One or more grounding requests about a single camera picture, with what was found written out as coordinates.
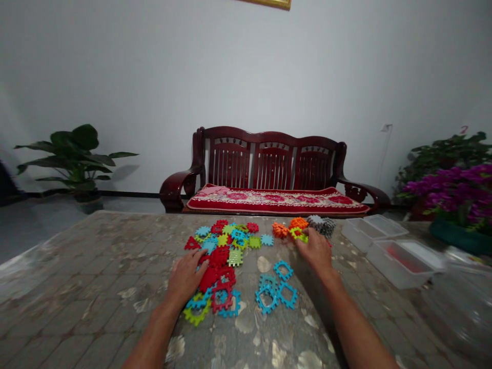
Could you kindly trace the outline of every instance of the plastic storage box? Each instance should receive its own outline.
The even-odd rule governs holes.
[[[422,291],[433,314],[429,324],[457,350],[491,359],[492,269],[450,263],[432,282]]]
[[[417,288],[437,271],[424,257],[404,245],[415,240],[376,240],[366,258],[398,289]]]
[[[401,225],[382,215],[346,219],[342,229],[342,235],[363,253],[368,251],[369,246],[375,240],[402,236],[407,233],[408,231]]]

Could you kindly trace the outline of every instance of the potted plant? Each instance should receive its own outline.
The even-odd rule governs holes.
[[[410,220],[433,220],[434,214],[422,215],[425,209],[425,197],[408,198],[399,196],[403,188],[411,181],[420,181],[428,174],[439,169],[450,169],[459,166],[469,169],[475,165],[492,160],[492,145],[481,141],[487,138],[484,132],[465,138],[454,135],[446,140],[434,141],[432,145],[419,146],[411,150],[409,159],[412,161],[405,168],[399,169],[396,186],[397,199],[406,206],[412,207]]]
[[[492,164],[441,169],[409,182],[402,196],[425,196],[431,234],[475,255],[492,255]]]
[[[107,174],[112,173],[108,167],[116,165],[113,159],[138,155],[129,152],[116,152],[109,155],[91,153],[91,150],[99,146],[99,141],[96,129],[90,124],[77,127],[71,132],[55,132],[50,136],[50,140],[51,142],[39,141],[15,147],[15,149],[41,150],[51,154],[17,166],[18,175],[28,166],[53,168],[61,177],[38,178],[36,181],[63,183],[73,192],[75,200],[86,214],[103,208],[95,181],[111,179]]]

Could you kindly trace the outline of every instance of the orange puzzle piece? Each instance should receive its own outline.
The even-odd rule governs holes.
[[[295,227],[299,227],[301,229],[304,229],[304,228],[309,227],[309,223],[306,222],[301,217],[294,218],[294,219],[291,220],[291,225],[289,226],[289,229],[292,229],[292,228],[295,228]]]
[[[277,237],[277,238],[286,238],[287,237],[287,233],[289,232],[289,230],[283,224],[279,224],[279,223],[275,222],[272,224],[272,228],[273,228],[273,235],[275,237]]]

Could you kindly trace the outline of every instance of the hand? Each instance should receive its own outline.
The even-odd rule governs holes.
[[[206,252],[207,250],[192,250],[174,264],[169,278],[165,303],[173,304],[173,306],[181,310],[193,297],[209,266],[209,261],[205,260],[200,269],[196,270],[198,261]]]
[[[300,238],[296,239],[296,245],[302,257],[323,282],[338,281],[340,276],[332,267],[332,249],[327,239],[313,228],[304,229],[303,232],[309,236],[307,243],[301,241]]]

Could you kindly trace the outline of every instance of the forearm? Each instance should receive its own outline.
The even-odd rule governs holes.
[[[163,302],[153,313],[140,341],[122,369],[161,369],[181,308]]]
[[[333,311],[343,351],[351,369],[382,369],[398,366],[343,287],[340,275],[332,270],[320,276]]]

